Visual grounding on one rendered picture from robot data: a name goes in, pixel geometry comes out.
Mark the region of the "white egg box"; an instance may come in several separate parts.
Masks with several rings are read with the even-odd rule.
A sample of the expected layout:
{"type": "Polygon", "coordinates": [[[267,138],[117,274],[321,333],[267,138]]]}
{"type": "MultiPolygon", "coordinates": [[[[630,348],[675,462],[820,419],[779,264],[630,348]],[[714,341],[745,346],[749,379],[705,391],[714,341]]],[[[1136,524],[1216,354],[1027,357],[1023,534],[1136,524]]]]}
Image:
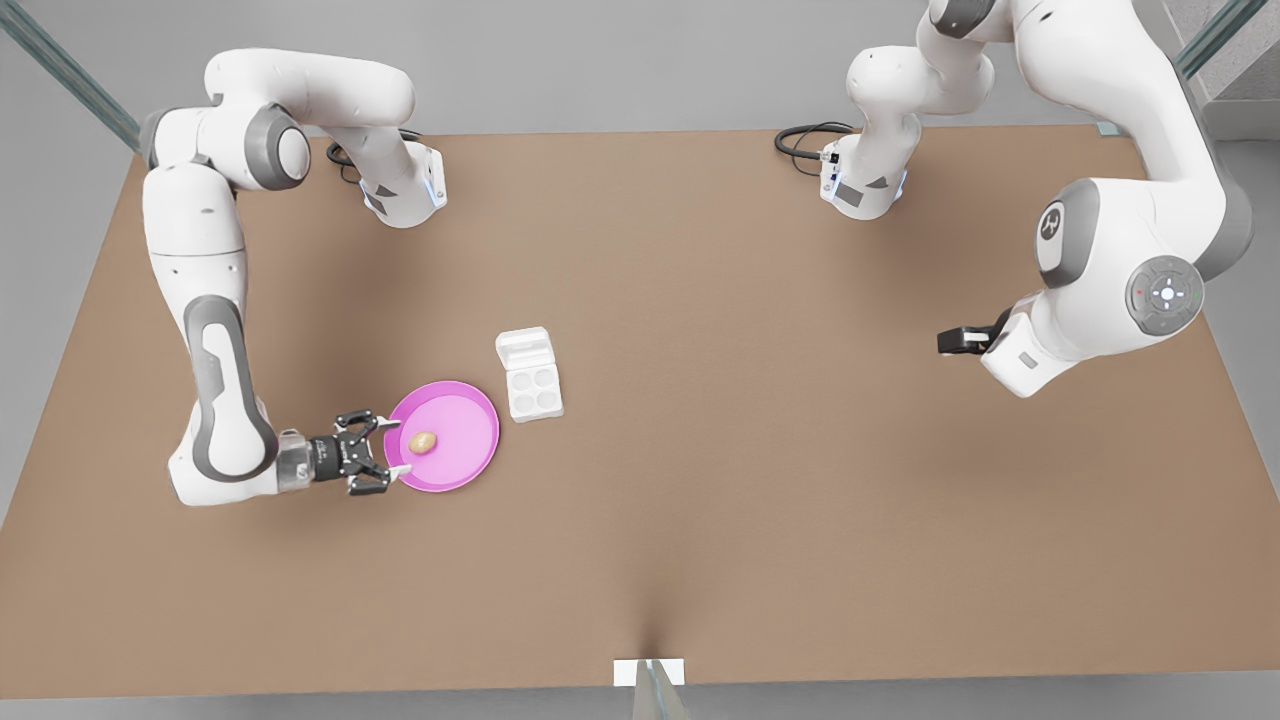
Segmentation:
{"type": "Polygon", "coordinates": [[[526,423],[562,416],[561,378],[554,363],[506,372],[509,416],[526,423]]]}

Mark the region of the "white egg box lid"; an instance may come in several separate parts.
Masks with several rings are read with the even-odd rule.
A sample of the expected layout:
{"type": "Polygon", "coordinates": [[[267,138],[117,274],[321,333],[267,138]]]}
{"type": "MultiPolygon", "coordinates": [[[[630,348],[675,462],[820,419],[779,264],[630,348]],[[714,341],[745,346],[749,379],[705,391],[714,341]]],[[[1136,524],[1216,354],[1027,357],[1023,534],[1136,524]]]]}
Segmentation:
{"type": "Polygon", "coordinates": [[[506,372],[525,372],[556,363],[550,336],[543,327],[499,333],[495,350],[506,372]]]}

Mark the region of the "pink round plate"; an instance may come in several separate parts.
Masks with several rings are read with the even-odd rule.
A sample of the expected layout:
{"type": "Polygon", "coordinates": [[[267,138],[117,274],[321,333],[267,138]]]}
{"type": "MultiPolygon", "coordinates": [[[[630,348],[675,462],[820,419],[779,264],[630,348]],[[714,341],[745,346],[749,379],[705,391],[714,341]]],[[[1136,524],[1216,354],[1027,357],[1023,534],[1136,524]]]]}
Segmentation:
{"type": "Polygon", "coordinates": [[[406,395],[389,415],[401,425],[383,436],[390,466],[411,465],[398,479],[422,492],[457,489],[479,477],[495,455],[500,424],[489,397],[458,380],[438,380],[406,395]],[[425,455],[407,450],[410,437],[420,430],[436,434],[435,448],[425,455]]]}

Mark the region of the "silver frame post with foot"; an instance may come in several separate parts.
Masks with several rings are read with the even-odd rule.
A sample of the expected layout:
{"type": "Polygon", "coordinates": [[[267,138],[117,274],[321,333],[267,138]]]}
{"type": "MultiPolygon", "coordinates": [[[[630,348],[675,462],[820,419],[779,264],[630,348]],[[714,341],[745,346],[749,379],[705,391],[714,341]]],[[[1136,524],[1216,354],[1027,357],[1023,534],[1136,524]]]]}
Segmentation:
{"type": "Polygon", "coordinates": [[[678,696],[684,659],[616,659],[613,685],[634,688],[631,720],[691,720],[678,696]]]}

